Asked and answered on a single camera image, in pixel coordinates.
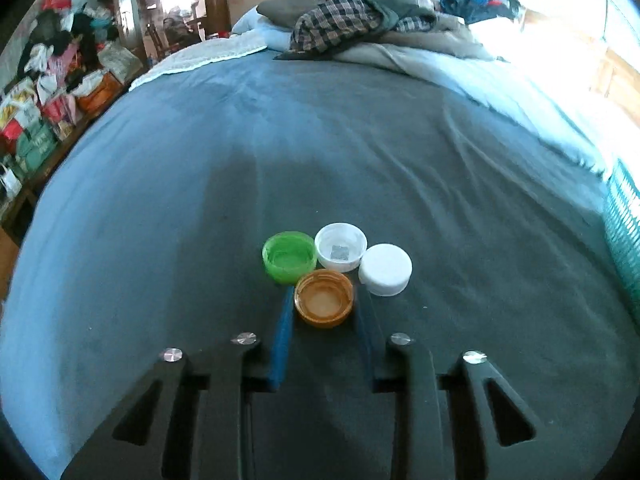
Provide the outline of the cluttered side table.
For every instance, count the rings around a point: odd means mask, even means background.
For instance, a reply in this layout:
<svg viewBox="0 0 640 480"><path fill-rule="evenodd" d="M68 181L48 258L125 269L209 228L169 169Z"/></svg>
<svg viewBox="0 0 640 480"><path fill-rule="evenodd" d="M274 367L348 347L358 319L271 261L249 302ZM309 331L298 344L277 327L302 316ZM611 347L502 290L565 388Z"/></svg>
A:
<svg viewBox="0 0 640 480"><path fill-rule="evenodd" d="M1 52L1 208L34 188L143 70L114 0L35 0Z"/></svg>

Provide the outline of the plaid checkered shirt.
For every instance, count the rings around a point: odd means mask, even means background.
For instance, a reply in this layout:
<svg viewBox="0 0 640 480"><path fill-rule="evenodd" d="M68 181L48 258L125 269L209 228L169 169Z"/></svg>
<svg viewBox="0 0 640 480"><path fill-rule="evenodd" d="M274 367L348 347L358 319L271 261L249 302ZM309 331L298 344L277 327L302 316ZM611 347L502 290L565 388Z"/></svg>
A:
<svg viewBox="0 0 640 480"><path fill-rule="evenodd" d="M429 32L436 22L416 0L326 0L297 20L288 52L325 56L386 32Z"/></svg>

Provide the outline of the white open bottle cap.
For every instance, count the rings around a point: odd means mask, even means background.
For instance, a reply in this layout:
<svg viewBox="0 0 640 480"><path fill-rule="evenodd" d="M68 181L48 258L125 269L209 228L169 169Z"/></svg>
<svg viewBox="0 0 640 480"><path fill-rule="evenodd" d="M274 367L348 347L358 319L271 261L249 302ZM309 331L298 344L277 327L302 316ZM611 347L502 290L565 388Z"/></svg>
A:
<svg viewBox="0 0 640 480"><path fill-rule="evenodd" d="M364 233L350 223L336 222L324 226L314 237L320 264L329 270L348 273L358 268L368 249Z"/></svg>

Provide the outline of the grey-blue bed blanket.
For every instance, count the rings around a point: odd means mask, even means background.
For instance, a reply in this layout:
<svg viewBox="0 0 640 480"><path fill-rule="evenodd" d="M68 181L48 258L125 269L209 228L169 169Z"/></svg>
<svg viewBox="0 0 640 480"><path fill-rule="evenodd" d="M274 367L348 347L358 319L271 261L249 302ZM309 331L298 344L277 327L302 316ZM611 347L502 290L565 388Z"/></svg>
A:
<svg viewBox="0 0 640 480"><path fill-rule="evenodd" d="M558 443L536 477L591 479L639 390L602 179L451 90L264 51L122 96L44 189L1 324L2 411L49 479L168 347L261 333L262 245L333 222L408 252L389 332L444 372L488 355Z"/></svg>

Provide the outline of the teal plastic basket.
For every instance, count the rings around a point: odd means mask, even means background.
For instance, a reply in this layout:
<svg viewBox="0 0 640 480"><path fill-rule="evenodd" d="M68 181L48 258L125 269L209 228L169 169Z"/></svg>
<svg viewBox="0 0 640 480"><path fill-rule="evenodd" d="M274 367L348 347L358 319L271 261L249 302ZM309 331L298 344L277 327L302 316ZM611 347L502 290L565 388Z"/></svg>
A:
<svg viewBox="0 0 640 480"><path fill-rule="evenodd" d="M634 306L639 304L639 190L619 159L608 179L603 222L608 249Z"/></svg>

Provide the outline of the green bottle cap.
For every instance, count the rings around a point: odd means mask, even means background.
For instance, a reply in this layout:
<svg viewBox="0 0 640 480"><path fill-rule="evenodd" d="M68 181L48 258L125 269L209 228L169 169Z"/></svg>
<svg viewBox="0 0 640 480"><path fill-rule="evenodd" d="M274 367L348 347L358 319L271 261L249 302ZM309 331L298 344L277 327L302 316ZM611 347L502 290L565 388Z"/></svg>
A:
<svg viewBox="0 0 640 480"><path fill-rule="evenodd" d="M262 263L266 273L278 284L295 285L317 266L314 240L298 231L270 236L262 246Z"/></svg>

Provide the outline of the white closed bottle cap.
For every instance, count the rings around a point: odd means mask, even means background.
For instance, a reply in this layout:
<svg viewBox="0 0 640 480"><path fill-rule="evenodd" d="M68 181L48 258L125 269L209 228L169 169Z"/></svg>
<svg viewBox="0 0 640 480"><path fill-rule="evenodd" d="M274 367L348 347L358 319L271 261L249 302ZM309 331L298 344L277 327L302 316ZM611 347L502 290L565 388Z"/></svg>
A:
<svg viewBox="0 0 640 480"><path fill-rule="evenodd" d="M360 260L358 278L378 297L399 295L408 286L413 271L410 256L393 244L376 244Z"/></svg>

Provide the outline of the white duvet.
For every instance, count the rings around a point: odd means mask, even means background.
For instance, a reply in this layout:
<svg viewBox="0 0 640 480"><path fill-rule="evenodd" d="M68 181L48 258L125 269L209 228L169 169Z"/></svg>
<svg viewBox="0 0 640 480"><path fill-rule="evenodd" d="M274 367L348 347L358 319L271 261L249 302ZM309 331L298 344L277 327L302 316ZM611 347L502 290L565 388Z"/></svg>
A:
<svg viewBox="0 0 640 480"><path fill-rule="evenodd" d="M324 1L269 0L245 13L232 27L235 35L251 30L268 49L286 60L332 60L387 70L375 91L375 103L390 101L404 122L436 110L436 93L452 93L464 108L478 105L527 130L542 143L602 178L611 177L615 146L594 120L553 99L510 66L494 60L455 18L437 14L429 32L386 32L370 42L325 56L288 52L297 20Z"/></svg>

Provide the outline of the orange bottle cap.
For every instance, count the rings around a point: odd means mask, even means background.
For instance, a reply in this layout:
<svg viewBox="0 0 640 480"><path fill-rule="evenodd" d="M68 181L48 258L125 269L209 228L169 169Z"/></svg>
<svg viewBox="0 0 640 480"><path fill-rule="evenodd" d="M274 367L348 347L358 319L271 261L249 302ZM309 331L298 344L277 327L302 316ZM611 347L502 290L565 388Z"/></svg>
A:
<svg viewBox="0 0 640 480"><path fill-rule="evenodd" d="M305 275L294 290L294 307L302 320L317 328L342 324L352 312L354 285L340 272L315 270Z"/></svg>

